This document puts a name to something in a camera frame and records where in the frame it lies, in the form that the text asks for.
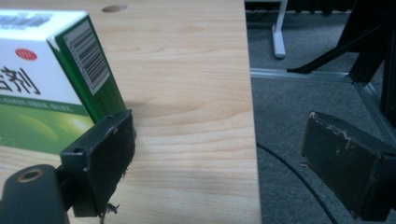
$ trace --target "box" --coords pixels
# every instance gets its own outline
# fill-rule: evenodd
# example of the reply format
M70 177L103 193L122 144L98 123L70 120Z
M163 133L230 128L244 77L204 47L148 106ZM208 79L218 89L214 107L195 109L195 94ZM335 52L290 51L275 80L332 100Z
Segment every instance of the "box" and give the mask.
M59 153L125 110L87 12L0 10L0 145Z

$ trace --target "red logo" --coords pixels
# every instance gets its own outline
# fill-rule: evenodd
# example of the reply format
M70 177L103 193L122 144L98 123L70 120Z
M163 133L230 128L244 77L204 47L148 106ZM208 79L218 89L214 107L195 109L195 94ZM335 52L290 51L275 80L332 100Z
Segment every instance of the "red logo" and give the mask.
M37 55L35 55L35 53L29 49L16 49L15 53L18 55L18 57L25 60L32 61L37 59Z

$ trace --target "wood grain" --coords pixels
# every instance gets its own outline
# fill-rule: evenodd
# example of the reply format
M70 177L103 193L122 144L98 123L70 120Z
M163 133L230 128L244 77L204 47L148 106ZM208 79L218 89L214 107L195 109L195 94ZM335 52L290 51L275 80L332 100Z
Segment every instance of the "wood grain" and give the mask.
M115 4L128 7L102 12ZM243 0L4 0L2 7L90 12L138 136L111 199L119 213L106 223L261 223ZM0 185L38 163L59 159L0 147Z

